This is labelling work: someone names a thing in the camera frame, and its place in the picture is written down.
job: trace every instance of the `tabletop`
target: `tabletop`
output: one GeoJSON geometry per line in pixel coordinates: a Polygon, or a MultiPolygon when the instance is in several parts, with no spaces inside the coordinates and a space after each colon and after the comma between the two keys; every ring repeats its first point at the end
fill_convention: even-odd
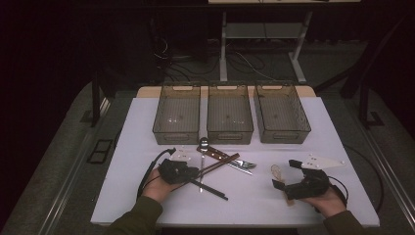
{"type": "MultiPolygon", "coordinates": [[[[115,153],[97,201],[92,223],[109,225],[131,210],[138,185],[151,161],[167,148],[183,148],[191,160],[189,166],[199,167],[201,154],[196,145],[158,145],[152,132],[158,106],[159,87],[140,89],[133,99],[115,153]]],[[[158,226],[181,227],[302,227],[320,224],[323,216],[308,204],[295,201],[288,206],[283,193],[273,188],[271,166],[278,165],[287,184],[302,180],[299,169],[289,167],[289,160],[305,161],[311,156],[344,161],[346,166],[325,169],[325,172],[347,187],[347,208],[364,226],[379,226],[379,218],[351,165],[342,142],[322,100],[312,89],[298,88],[300,101],[311,125],[311,132],[300,144],[262,144],[256,126],[254,100],[251,98],[254,133],[250,145],[212,146],[229,155],[239,153],[240,159],[257,164],[248,175],[228,165],[205,175],[204,183],[223,192],[225,201],[199,187],[188,184],[174,191],[162,204],[163,214],[158,226]]],[[[207,136],[206,96],[201,98],[200,136],[207,136]]],[[[215,163],[207,158],[206,165],[215,163]]]]}

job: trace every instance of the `black cable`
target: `black cable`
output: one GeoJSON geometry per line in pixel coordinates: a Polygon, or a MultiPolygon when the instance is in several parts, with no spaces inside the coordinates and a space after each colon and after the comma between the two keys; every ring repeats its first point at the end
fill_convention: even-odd
{"type": "Polygon", "coordinates": [[[254,65],[254,63],[252,63],[252,62],[249,62],[247,64],[247,61],[246,61],[247,58],[244,59],[243,58],[244,56],[240,52],[238,52],[237,50],[230,50],[228,53],[229,54],[236,54],[237,57],[239,59],[241,59],[241,61],[243,61],[242,63],[238,62],[238,64],[241,65],[241,66],[243,66],[243,67],[247,67],[247,68],[250,68],[250,69],[257,70],[257,71],[260,71],[260,70],[265,69],[265,62],[259,56],[257,56],[257,55],[251,55],[251,56],[254,57],[254,58],[256,58],[261,63],[261,66],[260,67],[256,67],[254,65]]]}
{"type": "Polygon", "coordinates": [[[174,78],[171,76],[171,74],[168,74],[167,72],[163,72],[164,73],[164,75],[166,75],[166,76],[168,76],[168,77],[170,77],[170,79],[171,79],[171,81],[174,81],[174,78]]]}
{"type": "Polygon", "coordinates": [[[173,65],[177,66],[177,67],[180,67],[181,69],[183,69],[185,71],[188,71],[189,73],[197,74],[197,75],[203,75],[203,74],[208,74],[208,73],[213,72],[214,69],[217,67],[218,63],[219,63],[219,58],[217,58],[217,60],[214,62],[213,68],[211,68],[210,70],[207,70],[207,71],[192,71],[192,70],[189,70],[189,69],[187,69],[183,66],[178,65],[177,63],[173,63],[173,65]]]}
{"type": "Polygon", "coordinates": [[[205,77],[202,77],[202,76],[190,76],[192,79],[201,79],[201,80],[203,80],[203,81],[209,81],[207,78],[205,78],[205,77]]]}
{"type": "Polygon", "coordinates": [[[143,189],[145,186],[145,183],[147,181],[147,179],[149,178],[150,172],[153,170],[153,168],[155,167],[157,161],[159,160],[159,158],[165,154],[165,153],[170,153],[171,155],[176,152],[176,148],[173,149],[166,149],[164,151],[162,151],[156,158],[154,161],[152,161],[150,163],[149,168],[147,169],[146,173],[144,174],[143,179],[141,180],[140,186],[138,186],[138,190],[137,190],[137,199],[141,196],[141,194],[143,194],[143,189]]]}
{"type": "Polygon", "coordinates": [[[280,48],[283,48],[284,46],[286,46],[285,44],[284,45],[275,45],[275,43],[273,43],[272,41],[270,41],[269,44],[271,44],[271,46],[269,48],[255,48],[255,47],[254,48],[249,48],[247,46],[247,44],[245,44],[244,45],[245,53],[256,53],[256,52],[271,53],[272,52],[271,54],[274,54],[273,53],[274,50],[277,50],[277,49],[280,49],[280,48]]]}
{"type": "Polygon", "coordinates": [[[189,76],[188,76],[186,73],[184,73],[183,71],[181,71],[181,70],[177,70],[177,69],[172,68],[172,67],[169,67],[169,69],[170,69],[170,70],[173,70],[173,71],[178,71],[178,72],[179,72],[179,73],[181,73],[184,77],[186,77],[186,79],[187,79],[188,81],[190,81],[189,76]]]}
{"type": "Polygon", "coordinates": [[[177,63],[185,63],[185,62],[195,62],[197,61],[197,59],[192,56],[172,56],[171,61],[177,62],[177,63]]]}
{"type": "Polygon", "coordinates": [[[153,182],[154,180],[156,180],[156,179],[158,179],[158,178],[160,178],[160,176],[157,176],[157,177],[155,177],[155,178],[152,178],[152,179],[150,179],[144,186],[143,186],[143,189],[147,186],[147,185],[149,185],[151,182],[153,182]]]}
{"type": "Polygon", "coordinates": [[[375,171],[376,176],[378,177],[378,180],[379,180],[379,185],[381,187],[381,198],[379,199],[379,205],[375,209],[376,213],[379,213],[379,211],[381,210],[382,204],[384,203],[384,198],[385,198],[385,189],[384,189],[384,183],[382,181],[381,174],[378,172],[378,170],[375,168],[375,166],[372,163],[370,163],[370,161],[364,155],[362,155],[359,151],[355,150],[354,148],[350,147],[349,145],[346,145],[346,144],[343,144],[343,145],[345,147],[349,148],[350,150],[352,150],[355,154],[360,156],[363,160],[365,160],[366,163],[368,163],[372,167],[373,171],[375,171]]]}
{"type": "Polygon", "coordinates": [[[173,77],[176,81],[180,81],[180,79],[176,75],[171,74],[170,76],[173,77]]]}
{"type": "Polygon", "coordinates": [[[238,69],[233,63],[238,63],[236,62],[234,59],[230,58],[229,56],[226,56],[226,62],[229,64],[229,66],[231,66],[235,71],[238,72],[242,72],[242,73],[246,73],[246,74],[251,74],[251,73],[255,73],[255,71],[251,68],[249,71],[244,71],[244,70],[240,70],[238,69]]]}
{"type": "Polygon", "coordinates": [[[335,177],[332,177],[332,176],[327,176],[327,177],[329,177],[331,179],[334,179],[334,180],[338,181],[340,184],[342,184],[343,188],[345,188],[345,191],[346,191],[346,202],[347,202],[348,201],[348,190],[347,190],[346,186],[342,183],[342,181],[340,181],[339,179],[337,179],[335,177]]]}

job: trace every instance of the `wire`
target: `wire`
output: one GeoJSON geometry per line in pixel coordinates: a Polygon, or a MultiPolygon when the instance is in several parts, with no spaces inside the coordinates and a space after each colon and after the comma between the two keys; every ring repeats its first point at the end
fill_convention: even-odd
{"type": "Polygon", "coordinates": [[[271,80],[276,80],[276,79],[274,79],[274,78],[272,78],[270,76],[267,76],[267,75],[263,74],[262,72],[258,71],[241,53],[239,53],[239,52],[235,52],[235,53],[237,55],[239,55],[244,61],[246,61],[247,64],[250,65],[250,67],[253,69],[253,71],[255,71],[256,73],[258,73],[259,75],[261,75],[263,77],[266,77],[268,79],[271,79],[271,80]]]}
{"type": "Polygon", "coordinates": [[[141,196],[141,194],[143,194],[143,189],[145,187],[145,183],[147,181],[147,179],[149,178],[150,172],[153,170],[153,168],[155,167],[157,161],[159,160],[159,158],[164,155],[165,153],[169,153],[169,154],[173,154],[174,152],[176,152],[175,148],[172,149],[166,149],[164,151],[162,151],[156,158],[154,161],[152,161],[150,163],[149,168],[147,169],[146,173],[144,174],[143,179],[141,180],[140,186],[138,186],[138,190],[137,190],[137,199],[141,196]]]}
{"type": "Polygon", "coordinates": [[[166,76],[168,76],[168,77],[170,77],[170,79],[172,80],[172,81],[174,81],[174,78],[173,78],[173,76],[171,75],[171,74],[168,74],[167,72],[163,72],[164,73],[164,75],[166,75],[166,76]]]}
{"type": "Polygon", "coordinates": [[[190,78],[200,79],[200,80],[203,80],[203,81],[209,81],[207,78],[202,77],[202,76],[190,76],[190,78]]]}
{"type": "Polygon", "coordinates": [[[186,73],[184,73],[183,71],[178,70],[178,69],[175,69],[175,68],[172,68],[172,67],[170,67],[169,69],[170,69],[170,70],[173,70],[173,71],[178,71],[178,72],[179,72],[179,73],[181,73],[184,77],[186,77],[186,79],[187,79],[188,81],[190,81],[189,76],[188,76],[186,73]]]}
{"type": "Polygon", "coordinates": [[[191,59],[189,61],[194,61],[195,60],[195,59],[193,59],[192,56],[175,56],[175,57],[171,57],[171,60],[172,61],[181,60],[181,59],[191,59]]]}
{"type": "Polygon", "coordinates": [[[345,188],[345,191],[346,191],[346,202],[347,202],[348,201],[348,190],[347,190],[346,186],[342,183],[342,181],[340,181],[339,179],[337,179],[335,177],[332,177],[332,176],[327,176],[327,177],[329,177],[331,179],[334,179],[334,180],[338,181],[340,184],[342,184],[342,186],[345,188]]]}
{"type": "Polygon", "coordinates": [[[250,73],[255,73],[255,71],[254,70],[249,70],[249,71],[244,71],[244,70],[240,70],[240,69],[238,69],[233,63],[237,63],[234,59],[232,59],[231,57],[226,57],[226,62],[235,70],[235,71],[239,71],[239,72],[242,72],[242,73],[247,73],[247,74],[250,74],[250,73]]]}
{"type": "Polygon", "coordinates": [[[168,56],[167,56],[167,55],[165,55],[164,53],[165,53],[165,52],[167,51],[167,49],[168,49],[168,43],[167,43],[167,41],[165,41],[162,37],[158,37],[158,39],[160,39],[162,42],[164,42],[165,47],[164,47],[164,49],[162,50],[161,55],[159,55],[158,53],[154,53],[154,55],[155,55],[156,57],[160,58],[160,59],[167,60],[167,59],[168,59],[168,56]]]}
{"type": "Polygon", "coordinates": [[[183,66],[178,65],[177,63],[173,63],[172,65],[173,66],[180,67],[181,69],[183,69],[185,71],[188,71],[189,73],[192,73],[192,74],[203,75],[203,74],[208,74],[208,73],[213,72],[214,69],[217,67],[217,64],[218,63],[219,63],[219,58],[217,58],[217,60],[215,60],[214,65],[213,65],[213,68],[211,68],[210,70],[207,70],[207,71],[192,71],[192,70],[189,70],[189,69],[187,69],[187,68],[185,68],[183,66]]]}
{"type": "MultiPolygon", "coordinates": [[[[260,67],[255,67],[253,63],[251,63],[251,65],[253,65],[256,70],[263,70],[263,69],[265,69],[265,62],[259,56],[256,56],[256,55],[252,55],[252,56],[254,58],[256,58],[261,63],[261,66],[260,67]]],[[[246,67],[246,68],[250,68],[250,69],[252,68],[250,65],[247,65],[246,61],[244,61],[244,60],[242,60],[242,61],[243,61],[242,63],[241,62],[237,62],[237,61],[235,61],[235,62],[238,65],[242,66],[242,67],[246,67]]]]}
{"type": "MultiPolygon", "coordinates": [[[[274,50],[281,49],[281,48],[284,48],[286,46],[286,44],[281,44],[281,43],[277,44],[274,41],[270,40],[269,43],[267,43],[267,44],[269,44],[269,46],[267,46],[266,48],[265,47],[260,47],[260,48],[255,48],[254,47],[254,48],[252,48],[253,46],[251,44],[253,44],[253,43],[258,44],[258,43],[261,43],[261,42],[250,42],[250,41],[248,41],[248,42],[244,43],[243,47],[244,47],[245,53],[253,53],[253,52],[271,53],[274,50]]],[[[241,51],[241,49],[235,48],[235,43],[232,43],[232,50],[233,51],[241,51]]]]}
{"type": "Polygon", "coordinates": [[[368,163],[372,167],[373,171],[375,171],[376,176],[378,177],[379,185],[381,187],[381,198],[379,199],[379,205],[376,207],[376,213],[379,213],[379,211],[381,210],[382,204],[384,203],[384,198],[385,198],[385,188],[384,188],[384,183],[382,181],[381,174],[378,172],[375,166],[372,163],[370,163],[370,161],[364,155],[362,155],[359,151],[355,150],[354,148],[350,147],[347,144],[343,144],[343,146],[349,148],[355,154],[360,156],[364,161],[366,161],[366,163],[368,163]]]}
{"type": "Polygon", "coordinates": [[[160,178],[160,176],[156,176],[155,178],[150,179],[149,181],[147,181],[147,183],[143,186],[143,189],[144,189],[147,185],[149,185],[151,182],[153,182],[154,180],[156,180],[156,179],[158,179],[158,178],[160,178]]]}

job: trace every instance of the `plastic storage bin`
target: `plastic storage bin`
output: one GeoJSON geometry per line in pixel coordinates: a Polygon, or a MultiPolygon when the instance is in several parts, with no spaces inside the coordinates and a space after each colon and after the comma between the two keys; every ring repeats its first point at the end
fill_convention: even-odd
{"type": "Polygon", "coordinates": [[[311,131],[291,81],[257,81],[254,103],[262,143],[302,144],[311,131]]]}
{"type": "Polygon", "coordinates": [[[211,144],[248,145],[254,132],[248,86],[211,82],[207,99],[207,138],[211,144]]]}
{"type": "Polygon", "coordinates": [[[199,143],[201,84],[165,82],[153,126],[159,145],[199,143]]]}

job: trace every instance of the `forearm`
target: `forearm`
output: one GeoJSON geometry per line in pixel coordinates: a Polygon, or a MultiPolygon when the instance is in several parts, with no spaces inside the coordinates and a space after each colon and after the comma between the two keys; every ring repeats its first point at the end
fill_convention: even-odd
{"type": "Polygon", "coordinates": [[[148,197],[140,197],[134,208],[114,221],[105,235],[154,234],[161,213],[160,203],[148,197]]]}
{"type": "Polygon", "coordinates": [[[369,234],[350,211],[343,211],[324,220],[330,235],[369,234]]]}

